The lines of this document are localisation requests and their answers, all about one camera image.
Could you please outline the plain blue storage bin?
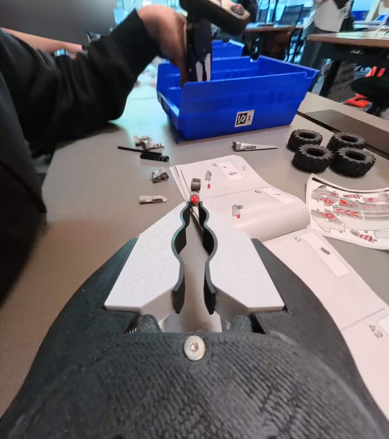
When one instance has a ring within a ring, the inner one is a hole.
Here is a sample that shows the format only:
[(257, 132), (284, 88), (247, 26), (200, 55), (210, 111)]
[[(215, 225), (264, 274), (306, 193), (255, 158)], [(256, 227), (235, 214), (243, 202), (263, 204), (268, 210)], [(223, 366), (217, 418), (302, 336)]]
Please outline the plain blue storage bin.
[(212, 57), (216, 58), (240, 58), (243, 53), (244, 44), (234, 40), (213, 40)]

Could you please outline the dark flat desk panel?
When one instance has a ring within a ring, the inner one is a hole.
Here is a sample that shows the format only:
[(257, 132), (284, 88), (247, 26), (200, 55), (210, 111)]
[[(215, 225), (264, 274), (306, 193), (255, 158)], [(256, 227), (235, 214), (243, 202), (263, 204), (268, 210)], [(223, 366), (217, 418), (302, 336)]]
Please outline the dark flat desk panel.
[(310, 122), (332, 132), (356, 134), (371, 143), (389, 140), (389, 132), (335, 110), (322, 110), (308, 113), (298, 112), (298, 114)]

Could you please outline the grey connector with red pin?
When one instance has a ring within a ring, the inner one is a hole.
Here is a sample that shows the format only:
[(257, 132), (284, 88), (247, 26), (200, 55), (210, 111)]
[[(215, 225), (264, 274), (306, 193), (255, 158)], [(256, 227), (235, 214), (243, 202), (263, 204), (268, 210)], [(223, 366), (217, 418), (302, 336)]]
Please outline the grey connector with red pin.
[(193, 178), (191, 181), (189, 203), (191, 207), (198, 207), (201, 201), (201, 180), (199, 178)]

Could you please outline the black toy tyre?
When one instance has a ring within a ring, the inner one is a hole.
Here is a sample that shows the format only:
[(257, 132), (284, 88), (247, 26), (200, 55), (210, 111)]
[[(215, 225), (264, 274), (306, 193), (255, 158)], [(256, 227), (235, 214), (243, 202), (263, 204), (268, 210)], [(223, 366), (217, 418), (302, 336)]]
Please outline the black toy tyre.
[(306, 144), (300, 146), (293, 158), (292, 166), (307, 173), (324, 172), (333, 160), (333, 153), (320, 145)]
[(322, 135), (316, 131), (296, 129), (291, 133), (286, 148), (295, 152), (303, 145), (320, 145), (322, 140)]
[(342, 147), (334, 153), (329, 167), (345, 177), (363, 177), (374, 165), (375, 156), (366, 149)]
[(363, 137), (352, 133), (340, 132), (332, 135), (327, 144), (327, 149), (335, 153), (344, 147), (363, 149), (366, 146), (367, 141)]

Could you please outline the grey wedge toy panel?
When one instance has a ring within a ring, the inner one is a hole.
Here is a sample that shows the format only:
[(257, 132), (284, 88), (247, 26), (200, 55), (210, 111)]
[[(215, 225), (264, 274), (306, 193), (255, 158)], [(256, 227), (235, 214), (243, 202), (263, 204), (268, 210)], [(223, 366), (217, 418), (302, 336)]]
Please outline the grey wedge toy panel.
[(233, 141), (232, 148), (234, 151), (263, 151), (263, 150), (275, 150), (278, 147), (274, 145), (259, 145), (254, 143), (246, 143), (240, 141)]

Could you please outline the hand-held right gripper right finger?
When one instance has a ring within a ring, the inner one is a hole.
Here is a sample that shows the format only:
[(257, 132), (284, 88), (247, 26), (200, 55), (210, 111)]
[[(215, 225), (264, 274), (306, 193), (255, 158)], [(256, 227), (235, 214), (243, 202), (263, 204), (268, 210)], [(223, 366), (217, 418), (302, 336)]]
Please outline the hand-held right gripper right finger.
[(204, 303), (209, 314), (231, 321), (237, 315), (281, 311), (285, 303), (256, 249), (258, 240), (217, 212), (198, 205), (204, 266)]

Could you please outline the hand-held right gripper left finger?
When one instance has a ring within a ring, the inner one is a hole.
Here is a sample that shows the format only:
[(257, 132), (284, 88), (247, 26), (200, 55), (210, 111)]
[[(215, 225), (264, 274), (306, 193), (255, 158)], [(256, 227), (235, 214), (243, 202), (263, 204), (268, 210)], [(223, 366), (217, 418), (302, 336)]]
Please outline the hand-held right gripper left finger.
[(104, 303), (107, 310), (150, 314), (157, 321), (181, 312), (185, 275), (180, 253), (190, 217), (190, 204), (183, 202), (134, 240)]

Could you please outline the open instruction booklet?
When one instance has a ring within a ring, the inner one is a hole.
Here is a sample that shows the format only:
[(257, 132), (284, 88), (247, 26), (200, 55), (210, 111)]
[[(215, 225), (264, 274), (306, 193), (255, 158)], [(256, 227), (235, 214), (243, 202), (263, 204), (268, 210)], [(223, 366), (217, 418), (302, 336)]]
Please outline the open instruction booklet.
[(185, 200), (192, 178), (208, 211), (261, 241), (315, 294), (347, 345), (354, 369), (389, 420), (389, 305), (311, 229), (307, 205), (265, 182), (240, 156), (170, 168)]

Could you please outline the blue labelled storage bin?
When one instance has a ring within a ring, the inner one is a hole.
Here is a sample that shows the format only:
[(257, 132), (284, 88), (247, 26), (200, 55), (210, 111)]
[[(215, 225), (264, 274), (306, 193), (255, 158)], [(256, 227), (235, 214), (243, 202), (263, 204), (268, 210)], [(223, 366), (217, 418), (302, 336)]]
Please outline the blue labelled storage bin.
[(211, 80), (179, 86), (171, 63), (158, 68), (157, 98), (184, 140), (289, 125), (319, 71), (260, 56), (215, 58)]

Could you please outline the person's left hand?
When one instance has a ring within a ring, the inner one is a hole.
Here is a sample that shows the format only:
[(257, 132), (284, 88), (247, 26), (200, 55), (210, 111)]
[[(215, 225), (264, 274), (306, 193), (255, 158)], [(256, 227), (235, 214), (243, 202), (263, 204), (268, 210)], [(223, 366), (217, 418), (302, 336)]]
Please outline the person's left hand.
[(186, 57), (186, 19), (174, 9), (152, 4), (138, 9), (150, 37), (158, 44), (161, 54), (180, 71), (180, 87), (189, 80)]

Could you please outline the grey toy brick cluster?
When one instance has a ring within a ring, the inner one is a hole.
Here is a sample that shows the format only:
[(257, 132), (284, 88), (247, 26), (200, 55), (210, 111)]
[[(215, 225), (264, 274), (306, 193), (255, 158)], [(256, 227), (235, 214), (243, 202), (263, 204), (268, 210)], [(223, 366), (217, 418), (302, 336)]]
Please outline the grey toy brick cluster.
[(133, 141), (134, 141), (135, 146), (137, 148), (145, 150), (145, 151), (152, 151), (152, 150), (158, 150), (158, 149), (165, 148), (165, 146), (163, 144), (153, 141), (153, 139), (150, 136), (139, 137), (137, 135), (134, 135)]

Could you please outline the red and grey sticker sheet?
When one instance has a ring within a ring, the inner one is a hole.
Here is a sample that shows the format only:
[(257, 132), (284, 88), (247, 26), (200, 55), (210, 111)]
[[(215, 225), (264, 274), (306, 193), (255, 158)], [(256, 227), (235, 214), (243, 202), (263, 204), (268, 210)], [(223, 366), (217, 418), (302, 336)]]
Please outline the red and grey sticker sheet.
[(389, 250), (389, 187), (351, 190), (312, 174), (306, 184), (309, 228), (326, 237)]

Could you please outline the wooden background table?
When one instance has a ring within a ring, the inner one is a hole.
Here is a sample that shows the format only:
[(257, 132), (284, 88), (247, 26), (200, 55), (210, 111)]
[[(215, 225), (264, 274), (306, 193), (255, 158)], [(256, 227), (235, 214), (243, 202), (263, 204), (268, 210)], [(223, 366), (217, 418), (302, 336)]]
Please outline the wooden background table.
[(374, 32), (340, 32), (313, 34), (308, 42), (321, 43), (320, 56), (332, 65), (324, 79), (319, 95), (328, 97), (342, 62), (364, 67), (384, 68), (389, 74), (389, 35)]
[(242, 55), (257, 60), (260, 56), (285, 61), (289, 57), (290, 45), (294, 35), (301, 36), (300, 25), (262, 25), (251, 23), (243, 31), (244, 48)]

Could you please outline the person's left forearm black sleeve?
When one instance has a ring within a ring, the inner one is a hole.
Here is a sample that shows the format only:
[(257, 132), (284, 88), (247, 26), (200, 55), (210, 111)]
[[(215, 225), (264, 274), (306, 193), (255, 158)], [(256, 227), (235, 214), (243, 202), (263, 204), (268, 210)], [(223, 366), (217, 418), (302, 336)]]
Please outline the person's left forearm black sleeve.
[(139, 74), (158, 53), (136, 11), (75, 58), (38, 52), (22, 119), (27, 139), (77, 139), (119, 118)]

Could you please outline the grey desk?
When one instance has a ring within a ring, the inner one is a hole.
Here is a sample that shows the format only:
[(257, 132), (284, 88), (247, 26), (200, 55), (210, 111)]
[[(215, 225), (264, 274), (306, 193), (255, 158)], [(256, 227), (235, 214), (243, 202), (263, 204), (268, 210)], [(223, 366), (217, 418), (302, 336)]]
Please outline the grey desk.
[[(312, 129), (323, 135), (324, 145), (331, 137), (329, 131), (297, 114), (290, 126), (176, 143), (176, 134), (152, 91), (147, 86), (134, 89), (120, 119), (84, 139), (60, 145), (55, 152), (43, 185), (48, 227), (0, 307), (0, 417), (72, 294), (129, 239), (183, 200), (173, 177), (152, 182), (151, 173), (159, 165), (117, 146), (132, 145), (135, 134), (150, 135), (165, 145), (169, 167), (232, 155), (234, 139), (274, 145), (276, 150), (241, 156), (269, 184), (304, 199), (308, 176), (291, 166), (292, 154), (285, 148), (289, 135), (294, 129)], [(162, 195), (168, 200), (141, 205), (141, 195)], [(327, 241), (389, 305), (389, 251)]]

